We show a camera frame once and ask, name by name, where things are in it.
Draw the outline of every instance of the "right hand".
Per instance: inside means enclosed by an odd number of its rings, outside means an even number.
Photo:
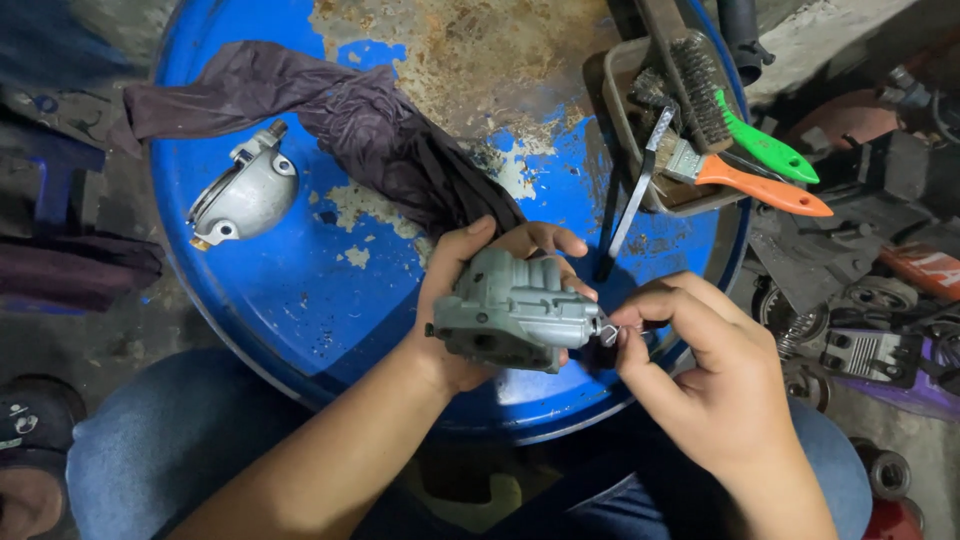
[[[773,335],[689,272],[642,286],[611,316],[617,371],[678,447],[721,482],[803,458]],[[671,380],[634,330],[670,321],[697,359]]]

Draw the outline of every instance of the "forearm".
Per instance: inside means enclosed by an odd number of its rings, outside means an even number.
[[[748,470],[718,478],[743,513],[750,540],[836,540],[827,501],[799,443],[786,458],[761,458]]]
[[[434,369],[401,345],[170,538],[347,538],[453,397]]]

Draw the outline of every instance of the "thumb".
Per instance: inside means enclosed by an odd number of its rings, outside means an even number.
[[[654,421],[666,429],[674,418],[686,414],[689,397],[662,368],[650,361],[647,344],[636,329],[621,328],[616,340],[619,346],[617,374]]]
[[[421,293],[432,297],[453,289],[453,284],[464,271],[464,265],[493,239],[496,222],[485,215],[469,227],[451,231],[440,237],[433,256],[427,263]]]

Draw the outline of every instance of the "hand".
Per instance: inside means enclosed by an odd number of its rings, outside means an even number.
[[[721,482],[751,467],[804,459],[773,335],[724,293],[685,272],[647,283],[611,315],[617,371],[680,449]],[[698,366],[675,380],[650,361],[633,327],[670,321]]]
[[[423,331],[427,323],[433,322],[434,301],[453,292],[453,285],[463,273],[464,266],[490,243],[495,231],[493,218],[485,216],[466,229],[441,236],[427,266],[426,275],[423,277],[420,298],[417,301],[417,322],[407,337],[397,346],[424,362],[429,373],[437,378],[436,383],[452,394],[476,388],[493,375],[493,370],[448,353],[443,341],[435,337],[426,337]],[[573,268],[565,259],[553,255],[558,250],[573,257],[582,257],[587,254],[587,244],[571,231],[556,225],[534,221],[500,236],[491,246],[505,249],[515,258],[528,258],[537,249],[543,249],[560,262],[561,282],[564,286],[572,286],[581,294],[596,301],[596,291],[577,278]],[[561,351],[561,364],[566,360],[566,350]]]

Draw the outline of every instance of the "coil spring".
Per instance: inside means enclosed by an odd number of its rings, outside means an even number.
[[[781,361],[786,361],[793,357],[797,348],[803,343],[803,339],[813,330],[817,324],[817,315],[810,311],[806,315],[794,315],[790,318],[787,328],[777,334],[777,353]]]

